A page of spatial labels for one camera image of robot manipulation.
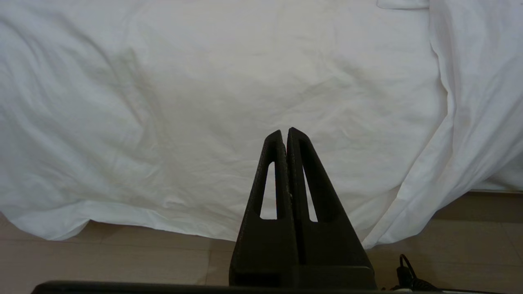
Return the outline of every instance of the white duvet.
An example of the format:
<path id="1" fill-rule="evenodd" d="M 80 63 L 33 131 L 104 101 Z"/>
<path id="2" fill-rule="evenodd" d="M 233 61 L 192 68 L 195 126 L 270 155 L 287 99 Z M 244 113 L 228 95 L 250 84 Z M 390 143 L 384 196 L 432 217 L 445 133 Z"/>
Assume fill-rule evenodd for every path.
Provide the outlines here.
<path id="1" fill-rule="evenodd" d="M 3 1 L 0 210 L 51 240 L 235 240 L 265 136 L 296 127 L 364 246 L 406 238 L 523 151 L 522 9 Z"/>

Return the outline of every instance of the white bed sheet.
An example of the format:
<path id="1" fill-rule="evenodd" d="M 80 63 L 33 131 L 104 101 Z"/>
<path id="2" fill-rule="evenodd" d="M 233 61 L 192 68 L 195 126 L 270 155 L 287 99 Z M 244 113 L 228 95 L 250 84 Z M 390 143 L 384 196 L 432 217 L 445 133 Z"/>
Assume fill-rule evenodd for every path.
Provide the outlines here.
<path id="1" fill-rule="evenodd" d="M 264 137 L 296 127 L 364 246 L 415 234 L 481 178 L 420 177 L 452 114 L 428 28 L 369 1 L 2 2 L 0 210 L 51 240 L 89 219 L 235 240 Z"/>

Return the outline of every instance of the white fabric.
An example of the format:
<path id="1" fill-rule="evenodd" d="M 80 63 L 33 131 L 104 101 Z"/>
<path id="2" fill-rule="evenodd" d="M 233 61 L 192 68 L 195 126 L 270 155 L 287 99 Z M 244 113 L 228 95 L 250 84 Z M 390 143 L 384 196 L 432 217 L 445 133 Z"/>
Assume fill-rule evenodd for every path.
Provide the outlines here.
<path id="1" fill-rule="evenodd" d="M 521 44 L 492 40 L 516 27 L 501 8 L 483 20 L 437 11 L 450 24 L 430 35 L 448 97 L 426 9 L 1 2 L 0 210 L 52 240 L 89 219 L 234 240 L 263 139 L 294 126 L 366 247 L 415 234 L 521 152 Z M 462 50 L 511 63 L 471 74 L 478 57 Z"/>

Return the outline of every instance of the bed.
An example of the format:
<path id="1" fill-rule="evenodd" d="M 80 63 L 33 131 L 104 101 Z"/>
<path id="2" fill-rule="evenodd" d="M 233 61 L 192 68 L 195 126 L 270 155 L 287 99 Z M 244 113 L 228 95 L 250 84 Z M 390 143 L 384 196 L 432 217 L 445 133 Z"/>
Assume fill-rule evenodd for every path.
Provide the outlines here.
<path id="1" fill-rule="evenodd" d="M 523 153 L 522 9 L 3 1 L 0 210 L 48 240 L 235 240 L 263 139 L 296 127 L 364 247 L 409 237 Z"/>

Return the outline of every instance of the tiled floor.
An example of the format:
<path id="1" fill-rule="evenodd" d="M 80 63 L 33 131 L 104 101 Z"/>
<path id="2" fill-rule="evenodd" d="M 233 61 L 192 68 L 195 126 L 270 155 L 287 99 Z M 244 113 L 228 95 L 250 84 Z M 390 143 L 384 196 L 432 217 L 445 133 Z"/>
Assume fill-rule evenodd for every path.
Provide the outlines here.
<path id="1" fill-rule="evenodd" d="M 63 242 L 0 219 L 0 293 L 26 294 L 48 280 L 227 285 L 234 242 L 91 222 Z M 523 224 L 432 220 L 418 236 L 368 251 L 379 287 L 397 284 L 404 253 L 438 287 L 523 292 Z"/>

